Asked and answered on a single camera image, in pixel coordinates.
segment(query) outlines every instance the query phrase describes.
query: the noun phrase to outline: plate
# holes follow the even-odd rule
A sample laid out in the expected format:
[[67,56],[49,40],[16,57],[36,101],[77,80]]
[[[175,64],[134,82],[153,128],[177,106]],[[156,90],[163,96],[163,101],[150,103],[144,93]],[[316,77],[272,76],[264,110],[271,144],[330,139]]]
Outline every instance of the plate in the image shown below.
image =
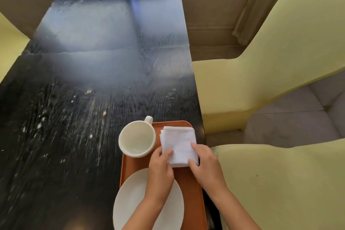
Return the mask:
[[[143,200],[149,168],[132,174],[120,188],[114,203],[112,219],[115,230],[121,230]],[[181,189],[174,180],[168,199],[160,212],[153,230],[180,230],[185,206]]]

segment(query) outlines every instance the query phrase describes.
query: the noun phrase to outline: white cloth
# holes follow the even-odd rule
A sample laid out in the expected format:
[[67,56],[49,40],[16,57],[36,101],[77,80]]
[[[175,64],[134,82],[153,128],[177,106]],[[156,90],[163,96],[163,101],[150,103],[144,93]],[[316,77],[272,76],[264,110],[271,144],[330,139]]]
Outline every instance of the white cloth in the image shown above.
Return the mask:
[[194,128],[165,126],[160,131],[162,153],[172,149],[174,153],[169,156],[168,162],[172,167],[188,167],[188,159],[199,165],[198,154],[190,145],[196,143]]

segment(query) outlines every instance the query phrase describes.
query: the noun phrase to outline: yellow chair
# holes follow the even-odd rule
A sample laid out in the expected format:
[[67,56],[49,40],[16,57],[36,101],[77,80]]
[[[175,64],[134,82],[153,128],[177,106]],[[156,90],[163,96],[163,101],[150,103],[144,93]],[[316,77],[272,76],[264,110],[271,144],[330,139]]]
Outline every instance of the yellow chair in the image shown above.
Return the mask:
[[212,150],[228,188],[262,230],[345,229],[345,139],[294,148],[238,144]]
[[29,38],[0,13],[0,82],[28,42]]
[[193,62],[206,134],[345,68],[345,0],[279,0],[241,56]]

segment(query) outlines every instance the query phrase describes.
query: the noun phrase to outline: person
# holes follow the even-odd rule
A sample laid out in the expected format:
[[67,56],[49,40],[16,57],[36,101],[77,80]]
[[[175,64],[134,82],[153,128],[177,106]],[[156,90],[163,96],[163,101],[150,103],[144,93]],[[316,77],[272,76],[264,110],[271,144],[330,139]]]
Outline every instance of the person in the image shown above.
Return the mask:
[[[227,188],[218,158],[206,145],[191,143],[200,157],[197,166],[192,159],[189,166],[201,187],[206,191],[230,230],[261,230],[237,198]],[[157,148],[150,159],[144,199],[137,206],[122,230],[152,230],[174,182],[174,172],[168,163],[172,150],[162,154]]]

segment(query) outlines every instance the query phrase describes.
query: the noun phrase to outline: black wooden table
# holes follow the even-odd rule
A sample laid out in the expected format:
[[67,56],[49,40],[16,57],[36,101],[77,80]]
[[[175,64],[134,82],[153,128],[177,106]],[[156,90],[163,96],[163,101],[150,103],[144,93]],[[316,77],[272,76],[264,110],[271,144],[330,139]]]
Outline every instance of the black wooden table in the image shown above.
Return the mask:
[[0,86],[0,229],[113,229],[118,136],[147,115],[205,144],[181,0],[55,0]]

